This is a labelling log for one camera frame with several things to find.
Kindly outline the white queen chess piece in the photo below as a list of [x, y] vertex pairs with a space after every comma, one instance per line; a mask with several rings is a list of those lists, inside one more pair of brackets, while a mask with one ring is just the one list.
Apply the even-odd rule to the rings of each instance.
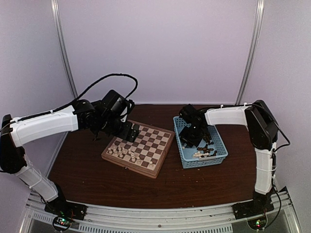
[[131, 161], [135, 162], [136, 161], [135, 154], [132, 152], [130, 155], [131, 155]]

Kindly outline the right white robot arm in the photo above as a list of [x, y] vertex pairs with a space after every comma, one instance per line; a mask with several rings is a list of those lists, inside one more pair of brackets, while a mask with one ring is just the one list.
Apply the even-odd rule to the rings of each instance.
[[210, 143], [211, 126], [245, 126], [256, 153], [255, 192], [266, 195], [271, 191], [276, 166], [273, 162], [273, 152], [276, 151], [278, 123], [264, 101], [207, 110], [198, 110], [188, 104], [179, 111], [179, 117], [188, 124], [179, 134], [179, 138], [190, 147], [199, 146], [201, 141]]

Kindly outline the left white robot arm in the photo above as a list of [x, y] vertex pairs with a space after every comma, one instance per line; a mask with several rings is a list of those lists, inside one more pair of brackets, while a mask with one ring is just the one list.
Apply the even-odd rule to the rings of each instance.
[[138, 125], [126, 118], [135, 107], [133, 100], [110, 90], [102, 100], [74, 100], [59, 110], [34, 116], [2, 118], [0, 130], [0, 167], [13, 174], [50, 203], [60, 216], [70, 211], [61, 189], [46, 177], [52, 164], [52, 148], [69, 132], [90, 130], [95, 137], [100, 132], [134, 142]]

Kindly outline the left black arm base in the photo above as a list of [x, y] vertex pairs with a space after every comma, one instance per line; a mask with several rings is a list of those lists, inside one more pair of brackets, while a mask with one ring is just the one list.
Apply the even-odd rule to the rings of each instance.
[[67, 201], [62, 190], [59, 190], [58, 197], [47, 201], [44, 210], [67, 219], [84, 220], [87, 206]]

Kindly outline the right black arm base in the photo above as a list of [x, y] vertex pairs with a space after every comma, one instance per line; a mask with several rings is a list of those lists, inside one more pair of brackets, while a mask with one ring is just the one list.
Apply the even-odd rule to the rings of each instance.
[[233, 204], [232, 209], [235, 219], [248, 218], [274, 210], [271, 203], [271, 194], [271, 192], [260, 194], [254, 191], [252, 200]]

